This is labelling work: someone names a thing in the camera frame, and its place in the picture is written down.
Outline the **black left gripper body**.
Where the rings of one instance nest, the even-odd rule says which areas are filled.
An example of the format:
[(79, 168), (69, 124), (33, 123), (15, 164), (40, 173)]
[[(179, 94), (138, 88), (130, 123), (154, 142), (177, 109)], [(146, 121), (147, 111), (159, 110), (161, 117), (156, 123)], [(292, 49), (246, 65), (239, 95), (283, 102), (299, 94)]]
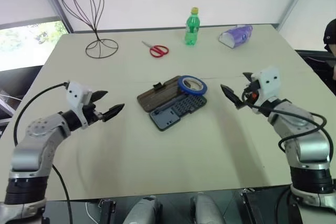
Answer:
[(84, 117), (87, 121), (87, 125), (90, 126), (97, 121), (102, 121), (103, 115), (101, 112), (96, 111), (96, 105), (95, 102), (99, 101), (102, 98), (102, 96), (93, 96), (90, 98), (88, 104), (84, 105), (82, 108)]

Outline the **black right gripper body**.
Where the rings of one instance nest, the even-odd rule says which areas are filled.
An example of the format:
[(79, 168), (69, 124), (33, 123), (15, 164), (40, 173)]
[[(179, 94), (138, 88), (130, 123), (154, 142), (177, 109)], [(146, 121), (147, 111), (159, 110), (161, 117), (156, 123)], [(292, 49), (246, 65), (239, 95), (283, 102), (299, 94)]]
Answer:
[(261, 106), (261, 86), (258, 80), (250, 82), (241, 95), (243, 106)]

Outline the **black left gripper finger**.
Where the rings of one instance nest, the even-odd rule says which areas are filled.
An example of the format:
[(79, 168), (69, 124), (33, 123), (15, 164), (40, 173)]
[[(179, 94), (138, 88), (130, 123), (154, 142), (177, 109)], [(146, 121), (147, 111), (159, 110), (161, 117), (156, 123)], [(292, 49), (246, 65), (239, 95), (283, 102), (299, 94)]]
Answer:
[(100, 100), (101, 98), (103, 98), (107, 93), (108, 93), (108, 91), (104, 91), (104, 90), (95, 91), (95, 92), (92, 93), (90, 101), (91, 102), (96, 102), (96, 101)]
[(113, 107), (111, 107), (107, 112), (102, 114), (101, 120), (103, 122), (107, 122), (108, 120), (112, 119), (113, 117), (115, 117), (116, 115), (119, 114), (119, 112), (121, 112), (121, 110), (124, 108), (125, 104), (117, 104)]

